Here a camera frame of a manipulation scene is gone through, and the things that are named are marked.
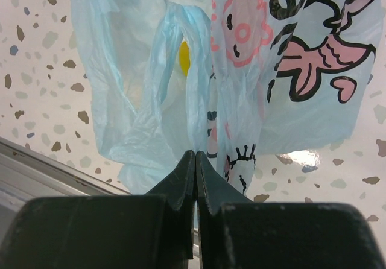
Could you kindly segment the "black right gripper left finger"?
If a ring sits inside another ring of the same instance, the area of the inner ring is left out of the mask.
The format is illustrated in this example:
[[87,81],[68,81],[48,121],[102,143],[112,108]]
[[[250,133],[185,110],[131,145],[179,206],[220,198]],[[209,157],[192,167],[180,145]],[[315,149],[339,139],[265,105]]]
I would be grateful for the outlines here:
[[2,268],[187,268],[193,259],[195,153],[144,195],[44,197],[16,215]]

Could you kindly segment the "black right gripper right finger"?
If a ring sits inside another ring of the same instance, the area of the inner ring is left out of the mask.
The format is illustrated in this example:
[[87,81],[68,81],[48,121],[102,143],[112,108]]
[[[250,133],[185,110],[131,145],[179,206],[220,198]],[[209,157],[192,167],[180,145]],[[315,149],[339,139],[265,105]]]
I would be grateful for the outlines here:
[[384,268],[360,211],[344,203],[255,203],[203,152],[195,159],[202,268]]

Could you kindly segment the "light blue plastic bag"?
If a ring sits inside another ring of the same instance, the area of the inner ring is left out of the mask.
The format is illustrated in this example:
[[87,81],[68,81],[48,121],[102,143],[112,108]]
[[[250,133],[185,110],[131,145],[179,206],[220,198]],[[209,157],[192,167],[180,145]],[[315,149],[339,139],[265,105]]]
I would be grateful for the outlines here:
[[188,150],[244,192],[258,156],[349,138],[382,33],[381,0],[70,1],[96,145],[134,194]]

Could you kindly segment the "yellow mango fruit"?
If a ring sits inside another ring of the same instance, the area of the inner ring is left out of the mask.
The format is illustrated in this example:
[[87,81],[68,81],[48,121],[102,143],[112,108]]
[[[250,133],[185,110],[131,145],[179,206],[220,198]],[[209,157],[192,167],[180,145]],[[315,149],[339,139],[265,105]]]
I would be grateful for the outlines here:
[[183,72],[183,75],[187,77],[191,62],[190,62],[189,46],[185,41],[182,42],[179,47],[178,57],[179,57],[179,65]]

